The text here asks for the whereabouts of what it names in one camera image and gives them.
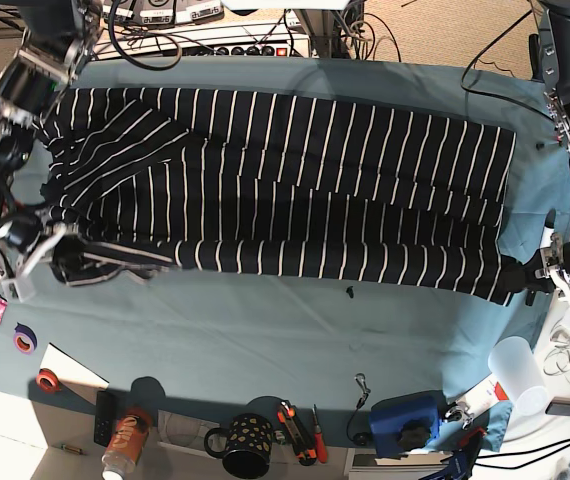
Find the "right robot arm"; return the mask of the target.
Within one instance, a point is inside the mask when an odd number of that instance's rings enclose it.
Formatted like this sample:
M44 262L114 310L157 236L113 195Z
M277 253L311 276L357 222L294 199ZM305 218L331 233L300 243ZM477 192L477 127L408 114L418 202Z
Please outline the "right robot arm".
M43 205L22 205L11 192L14 174L29 160L36 130L79 74L102 35L100 1L13 1L24 24L22 43L0 73L0 245L20 253L1 279L5 296L34 294L30 274L63 239L62 223L48 226Z

